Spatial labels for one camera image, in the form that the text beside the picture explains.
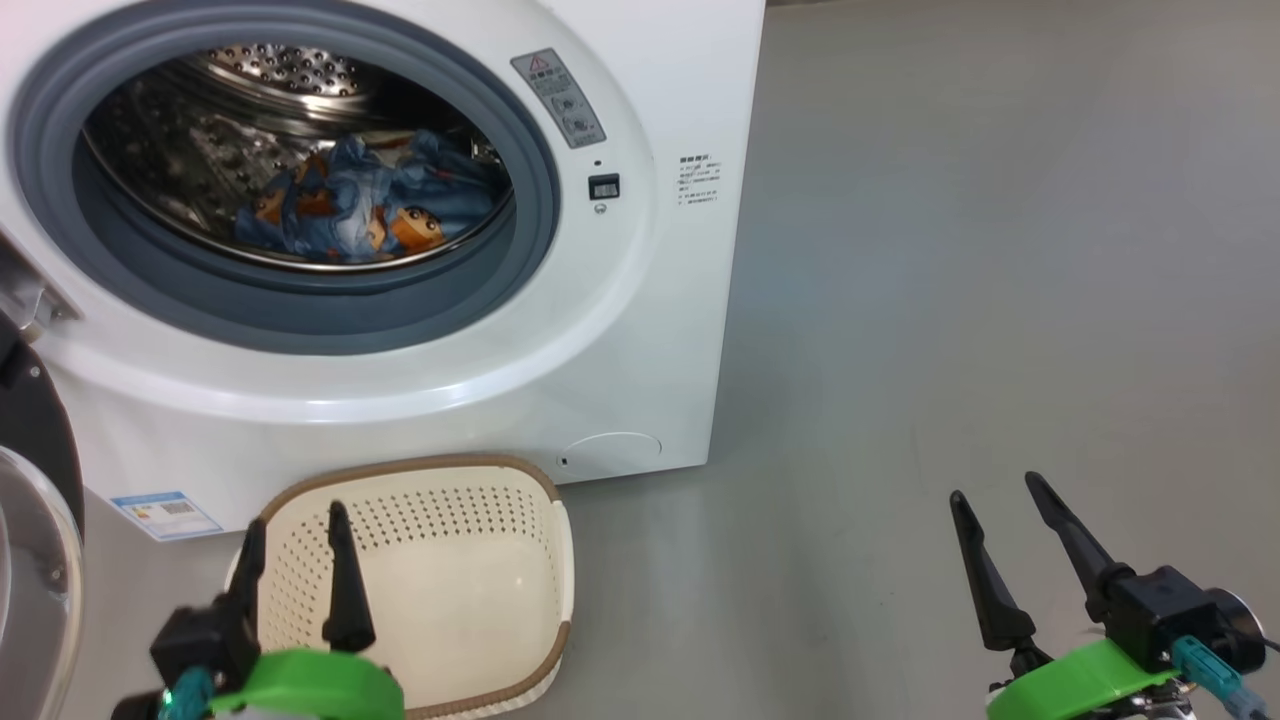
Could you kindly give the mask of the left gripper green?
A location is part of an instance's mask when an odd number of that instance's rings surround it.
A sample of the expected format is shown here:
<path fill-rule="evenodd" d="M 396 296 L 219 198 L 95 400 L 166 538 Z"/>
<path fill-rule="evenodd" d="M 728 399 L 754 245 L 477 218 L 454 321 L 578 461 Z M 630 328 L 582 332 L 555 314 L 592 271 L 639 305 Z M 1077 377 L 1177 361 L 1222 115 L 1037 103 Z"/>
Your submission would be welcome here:
<path fill-rule="evenodd" d="M 406 720 L 404 692 L 385 669 L 362 653 L 376 642 L 358 544 L 344 503 L 329 506 L 333 555 L 329 616 L 321 635 L 332 651 L 289 648 L 264 653 L 238 691 L 210 700 L 211 714 L 257 710 L 314 720 Z M 224 628 L 236 642 L 257 641 L 259 580 L 266 562 L 266 523 L 246 529 L 224 591 Z"/>

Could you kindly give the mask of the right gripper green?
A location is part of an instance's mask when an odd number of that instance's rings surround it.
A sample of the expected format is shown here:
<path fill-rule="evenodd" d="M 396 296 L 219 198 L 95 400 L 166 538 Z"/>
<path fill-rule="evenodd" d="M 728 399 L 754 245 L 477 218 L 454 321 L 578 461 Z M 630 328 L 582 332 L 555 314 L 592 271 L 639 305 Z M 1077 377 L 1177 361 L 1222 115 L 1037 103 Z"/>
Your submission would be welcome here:
<path fill-rule="evenodd" d="M 1112 612 L 1112 585 L 1135 575 L 1116 561 L 1038 471 L 1024 477 L 1043 523 L 1059 537 L 1093 623 Z M 991 691 L 986 720 L 1138 720 L 1165 696 L 1179 703 L 1172 669 L 1148 673 L 1111 641 L 1097 641 L 1052 659 L 1036 642 L 1036 624 L 1012 598 L 988 551 L 986 533 L 966 496 L 948 497 L 950 512 L 982 643 L 1009 652 L 1015 679 Z"/>

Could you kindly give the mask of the black glass washer door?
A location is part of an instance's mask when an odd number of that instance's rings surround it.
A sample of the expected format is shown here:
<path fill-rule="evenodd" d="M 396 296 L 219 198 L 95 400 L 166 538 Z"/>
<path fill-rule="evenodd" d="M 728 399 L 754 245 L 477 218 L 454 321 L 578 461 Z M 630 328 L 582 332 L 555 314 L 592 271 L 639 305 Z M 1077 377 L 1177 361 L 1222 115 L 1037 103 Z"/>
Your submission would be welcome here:
<path fill-rule="evenodd" d="M 84 488 L 47 369 L 0 311 L 0 720 L 58 720 L 84 623 Z"/>

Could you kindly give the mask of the white front-load washing machine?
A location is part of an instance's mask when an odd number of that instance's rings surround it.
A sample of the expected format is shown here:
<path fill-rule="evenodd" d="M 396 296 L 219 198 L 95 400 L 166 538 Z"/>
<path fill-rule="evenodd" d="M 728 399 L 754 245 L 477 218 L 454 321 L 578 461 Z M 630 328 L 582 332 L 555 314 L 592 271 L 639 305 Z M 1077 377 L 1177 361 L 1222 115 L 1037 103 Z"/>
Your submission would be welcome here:
<path fill-rule="evenodd" d="M 443 454 L 513 454 L 554 482 L 562 448 L 611 432 L 662 443 L 650 471 L 709 452 L 767 0 L 416 0 L 511 85 L 554 49 L 604 143 L 556 136 L 559 224 L 534 277 L 472 325 L 379 354 L 265 354 L 207 342 L 102 352 L 81 314 L 35 343 L 86 488 L 182 492 L 241 530 L 326 471 Z M 588 177 L 618 173 L 593 202 Z"/>

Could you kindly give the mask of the metal door hinge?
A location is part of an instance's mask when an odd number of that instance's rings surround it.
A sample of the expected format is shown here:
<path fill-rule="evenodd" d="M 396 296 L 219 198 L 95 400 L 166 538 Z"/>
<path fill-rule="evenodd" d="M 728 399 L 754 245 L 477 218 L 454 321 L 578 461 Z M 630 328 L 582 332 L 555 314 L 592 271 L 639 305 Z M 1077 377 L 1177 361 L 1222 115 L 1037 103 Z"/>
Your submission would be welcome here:
<path fill-rule="evenodd" d="M 15 245 L 0 233 L 0 314 L 33 343 L 63 322 L 78 322 L 81 314 L 69 304 Z"/>

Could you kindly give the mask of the stainless steel washer drum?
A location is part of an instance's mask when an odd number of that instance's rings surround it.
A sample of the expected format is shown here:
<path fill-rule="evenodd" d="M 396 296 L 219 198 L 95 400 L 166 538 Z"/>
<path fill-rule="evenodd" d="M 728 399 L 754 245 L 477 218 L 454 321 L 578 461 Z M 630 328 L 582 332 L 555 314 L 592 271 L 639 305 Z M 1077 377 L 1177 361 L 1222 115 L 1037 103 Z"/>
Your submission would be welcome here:
<path fill-rule="evenodd" d="M 238 210 L 278 173 L 348 137 L 389 165 L 389 147 L 417 129 L 506 169 L 481 129 L 429 88 L 352 56 L 284 44 L 210 47 L 148 68 L 113 90 L 82 135 L 119 190 L 191 243 L 256 265 L 337 275 L 443 256 L 483 237 L 513 206 L 509 178 L 499 209 L 466 236 L 433 252 L 365 264 L 305 261 L 234 240 Z"/>

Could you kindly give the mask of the blue energy label sticker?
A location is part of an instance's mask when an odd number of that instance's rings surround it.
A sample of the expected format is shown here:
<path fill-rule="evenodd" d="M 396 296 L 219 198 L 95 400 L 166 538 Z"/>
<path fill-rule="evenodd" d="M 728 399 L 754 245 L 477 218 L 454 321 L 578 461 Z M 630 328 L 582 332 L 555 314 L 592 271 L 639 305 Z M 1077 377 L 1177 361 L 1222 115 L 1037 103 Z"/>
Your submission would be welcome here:
<path fill-rule="evenodd" d="M 115 497 L 119 514 L 159 542 L 219 536 L 221 525 L 182 492 Z"/>

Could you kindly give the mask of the cream perforated laundry basket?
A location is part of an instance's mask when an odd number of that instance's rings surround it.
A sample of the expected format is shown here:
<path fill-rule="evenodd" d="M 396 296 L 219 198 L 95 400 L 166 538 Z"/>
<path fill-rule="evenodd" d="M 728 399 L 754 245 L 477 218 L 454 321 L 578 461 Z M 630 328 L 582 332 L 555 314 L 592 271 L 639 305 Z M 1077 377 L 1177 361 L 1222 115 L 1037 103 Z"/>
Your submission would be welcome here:
<path fill-rule="evenodd" d="M 346 506 L 375 639 L 406 720 L 483 720 L 547 692 L 570 638 L 573 538 L 553 480 L 500 454 L 407 459 L 293 484 L 269 500 L 257 633 L 265 653 L 325 653 L 329 509 Z"/>

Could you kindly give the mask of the round white filter cover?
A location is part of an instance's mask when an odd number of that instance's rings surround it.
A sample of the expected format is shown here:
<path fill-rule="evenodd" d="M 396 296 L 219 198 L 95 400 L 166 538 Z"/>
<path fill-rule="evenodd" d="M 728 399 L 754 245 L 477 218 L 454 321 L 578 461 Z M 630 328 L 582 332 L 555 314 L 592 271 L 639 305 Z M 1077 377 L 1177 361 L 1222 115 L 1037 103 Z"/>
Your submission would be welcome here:
<path fill-rule="evenodd" d="M 576 441 L 561 450 L 556 468 L 576 480 L 628 477 L 650 471 L 662 455 L 658 438 L 636 432 L 611 432 Z"/>

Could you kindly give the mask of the grey warning label sticker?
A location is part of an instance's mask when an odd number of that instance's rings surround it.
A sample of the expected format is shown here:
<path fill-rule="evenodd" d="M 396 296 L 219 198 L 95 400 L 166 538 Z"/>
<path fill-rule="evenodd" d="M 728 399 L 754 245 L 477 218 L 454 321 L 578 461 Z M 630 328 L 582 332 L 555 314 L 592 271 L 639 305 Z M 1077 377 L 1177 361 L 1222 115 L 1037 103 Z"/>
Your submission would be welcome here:
<path fill-rule="evenodd" d="M 538 96 L 571 149 L 607 141 L 591 102 L 554 49 L 513 56 L 509 64 Z"/>

